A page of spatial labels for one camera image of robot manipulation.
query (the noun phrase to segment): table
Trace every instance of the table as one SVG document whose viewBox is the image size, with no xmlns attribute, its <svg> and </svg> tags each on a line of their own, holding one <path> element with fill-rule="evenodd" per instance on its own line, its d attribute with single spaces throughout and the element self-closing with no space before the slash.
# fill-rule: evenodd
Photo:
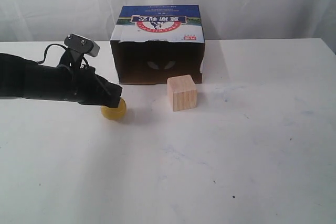
<svg viewBox="0 0 336 224">
<path fill-rule="evenodd" d="M 50 42 L 3 42 L 40 60 Z M 110 45 L 87 57 L 118 82 Z M 51 48 L 55 66 L 61 48 Z M 335 223 L 336 56 L 320 39 L 207 41 L 198 107 L 0 101 L 1 223 Z"/>
</svg>

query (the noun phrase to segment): upside-down box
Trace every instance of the upside-down box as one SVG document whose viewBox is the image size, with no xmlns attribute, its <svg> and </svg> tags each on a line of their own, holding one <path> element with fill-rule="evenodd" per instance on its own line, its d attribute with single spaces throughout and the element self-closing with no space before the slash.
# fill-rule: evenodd
<svg viewBox="0 0 336 224">
<path fill-rule="evenodd" d="M 204 36 L 198 5 L 123 6 L 111 37 L 121 84 L 202 83 Z"/>
</svg>

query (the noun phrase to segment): wooden block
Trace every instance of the wooden block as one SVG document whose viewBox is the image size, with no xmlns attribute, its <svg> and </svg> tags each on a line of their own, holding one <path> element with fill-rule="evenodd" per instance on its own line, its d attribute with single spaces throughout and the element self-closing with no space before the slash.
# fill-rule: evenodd
<svg viewBox="0 0 336 224">
<path fill-rule="evenodd" d="M 173 111 L 195 108 L 197 88 L 190 75 L 168 78 L 167 92 Z"/>
</svg>

